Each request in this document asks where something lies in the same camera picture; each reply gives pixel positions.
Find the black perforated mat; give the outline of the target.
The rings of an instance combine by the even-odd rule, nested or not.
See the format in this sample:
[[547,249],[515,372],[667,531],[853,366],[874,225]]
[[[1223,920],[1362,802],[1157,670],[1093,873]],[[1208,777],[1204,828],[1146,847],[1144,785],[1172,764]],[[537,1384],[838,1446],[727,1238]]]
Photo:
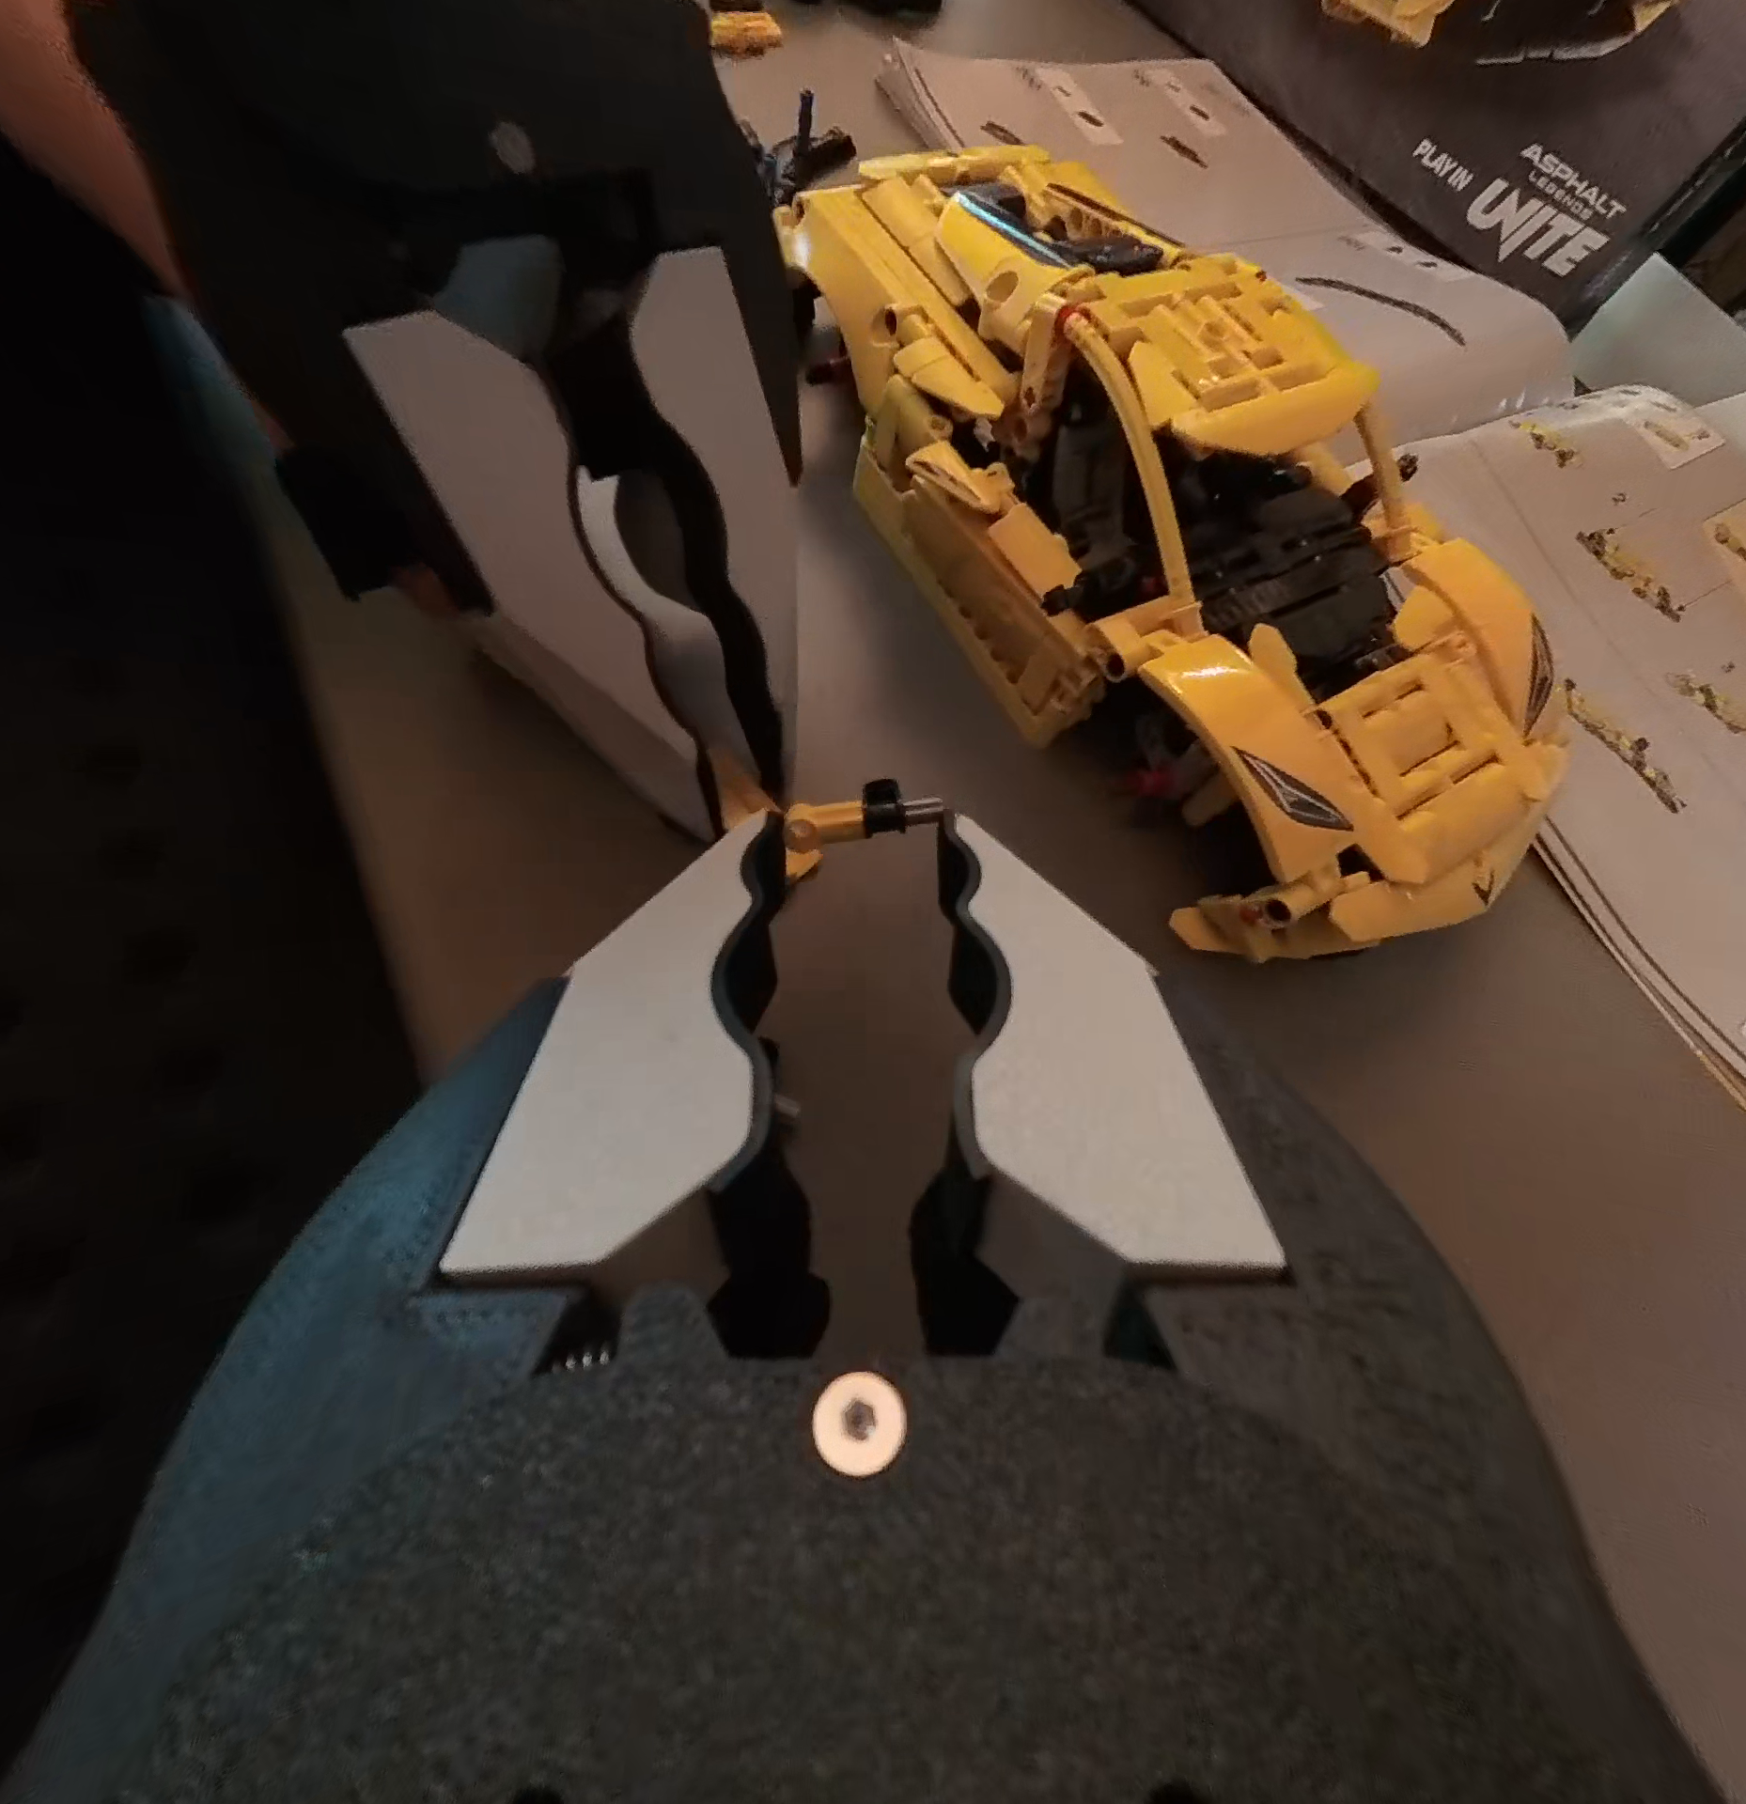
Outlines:
[[0,133],[0,1783],[419,1071],[137,259]]

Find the clear plastic bag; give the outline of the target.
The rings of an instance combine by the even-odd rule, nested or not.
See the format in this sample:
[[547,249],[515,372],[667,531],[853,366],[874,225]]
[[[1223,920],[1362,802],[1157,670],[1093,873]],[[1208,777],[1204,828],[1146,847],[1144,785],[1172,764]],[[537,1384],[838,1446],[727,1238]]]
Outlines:
[[1661,255],[1650,255],[1569,340],[1588,390],[1650,387],[1701,405],[1746,394],[1746,328]]

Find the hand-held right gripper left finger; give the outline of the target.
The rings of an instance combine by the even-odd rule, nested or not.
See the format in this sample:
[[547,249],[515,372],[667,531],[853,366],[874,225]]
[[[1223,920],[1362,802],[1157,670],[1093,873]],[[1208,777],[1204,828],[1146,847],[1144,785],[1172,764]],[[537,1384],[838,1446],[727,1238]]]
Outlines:
[[659,1285],[736,1358],[813,1354],[830,1287],[761,1035],[787,900],[755,811],[563,979],[438,1264],[458,1290],[569,1289],[605,1322]]

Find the dark toy car box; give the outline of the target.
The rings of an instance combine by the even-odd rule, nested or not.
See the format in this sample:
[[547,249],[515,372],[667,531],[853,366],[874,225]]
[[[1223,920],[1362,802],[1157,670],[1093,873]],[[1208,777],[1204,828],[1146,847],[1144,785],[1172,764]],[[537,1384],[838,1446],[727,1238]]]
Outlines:
[[1746,178],[1746,1],[1146,1],[1434,248],[1584,317]]

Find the yellow toy brick car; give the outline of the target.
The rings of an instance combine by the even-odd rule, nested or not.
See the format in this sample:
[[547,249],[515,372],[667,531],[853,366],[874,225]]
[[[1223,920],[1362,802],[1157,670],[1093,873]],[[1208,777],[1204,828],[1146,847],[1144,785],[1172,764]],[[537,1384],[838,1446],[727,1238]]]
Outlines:
[[1251,832],[1261,883],[1184,945],[1345,956],[1494,903],[1569,761],[1554,653],[1409,497],[1370,364],[1041,146],[862,161],[772,227],[840,332],[855,497],[1009,725],[1101,723],[1139,796]]

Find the grey desk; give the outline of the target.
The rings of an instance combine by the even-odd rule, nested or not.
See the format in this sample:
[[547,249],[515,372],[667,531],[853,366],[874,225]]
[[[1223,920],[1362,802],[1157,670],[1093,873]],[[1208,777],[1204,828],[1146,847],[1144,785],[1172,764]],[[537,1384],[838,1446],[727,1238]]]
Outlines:
[[[1191,954],[1229,879],[1084,745],[1030,747],[851,497],[859,411],[802,396],[797,794],[939,796],[1202,1001],[1426,1228],[1513,1366],[1614,1610],[1746,1800],[1746,1114],[1537,862],[1370,954]],[[285,621],[413,1059],[432,1080],[693,845],[402,593],[342,597],[293,528]]]

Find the scattered small brick pieces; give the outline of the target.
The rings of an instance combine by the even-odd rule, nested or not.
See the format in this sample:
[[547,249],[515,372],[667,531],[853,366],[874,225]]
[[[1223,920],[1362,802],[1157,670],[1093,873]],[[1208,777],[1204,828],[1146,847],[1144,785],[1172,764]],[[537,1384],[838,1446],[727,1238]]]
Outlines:
[[838,178],[881,148],[877,77],[896,37],[936,26],[941,1],[708,3],[708,48],[768,191]]

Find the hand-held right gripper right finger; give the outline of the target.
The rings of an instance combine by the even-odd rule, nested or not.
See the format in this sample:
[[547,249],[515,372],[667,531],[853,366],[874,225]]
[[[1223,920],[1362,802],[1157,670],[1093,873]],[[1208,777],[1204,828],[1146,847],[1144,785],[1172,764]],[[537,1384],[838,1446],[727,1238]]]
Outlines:
[[1107,1356],[1172,1360],[1152,1290],[1280,1283],[1287,1255],[1156,967],[966,813],[936,877],[971,1044],[907,1227],[922,1345],[994,1354],[1045,1300]]

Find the yellow connector with grey axle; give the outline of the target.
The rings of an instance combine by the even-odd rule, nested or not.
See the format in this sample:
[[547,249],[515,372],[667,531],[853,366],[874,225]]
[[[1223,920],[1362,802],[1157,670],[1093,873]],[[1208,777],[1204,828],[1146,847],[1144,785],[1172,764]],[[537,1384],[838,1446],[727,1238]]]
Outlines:
[[939,796],[906,796],[896,777],[874,777],[847,800],[795,802],[781,813],[783,873],[800,883],[832,845],[936,826],[945,811]]

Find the person's left hand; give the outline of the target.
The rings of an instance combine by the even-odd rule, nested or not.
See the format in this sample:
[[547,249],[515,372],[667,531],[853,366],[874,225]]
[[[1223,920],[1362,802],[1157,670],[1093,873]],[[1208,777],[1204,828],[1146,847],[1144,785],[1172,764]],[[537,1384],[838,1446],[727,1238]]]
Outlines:
[[65,3],[0,1],[0,131],[189,300],[148,169],[77,56]]

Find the open instruction booklet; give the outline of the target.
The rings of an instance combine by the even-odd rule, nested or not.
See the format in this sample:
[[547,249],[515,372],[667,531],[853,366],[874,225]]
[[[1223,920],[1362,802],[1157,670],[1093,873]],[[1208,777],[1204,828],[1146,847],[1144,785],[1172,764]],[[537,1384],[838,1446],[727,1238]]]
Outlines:
[[1620,385],[1405,450],[1554,653],[1571,762],[1541,860],[1746,1108],[1746,390]]

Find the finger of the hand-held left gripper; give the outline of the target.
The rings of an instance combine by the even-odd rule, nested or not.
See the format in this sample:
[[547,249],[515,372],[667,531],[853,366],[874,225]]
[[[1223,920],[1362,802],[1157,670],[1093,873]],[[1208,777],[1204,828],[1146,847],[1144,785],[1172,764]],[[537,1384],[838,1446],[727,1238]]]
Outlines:
[[719,248],[654,259],[631,302],[629,349],[659,430],[684,591],[718,638],[742,761],[783,798],[797,740],[795,481]]
[[344,343],[485,584],[479,652],[659,817],[716,839],[716,627],[637,571],[618,481],[575,462],[543,375],[434,310],[347,326]]

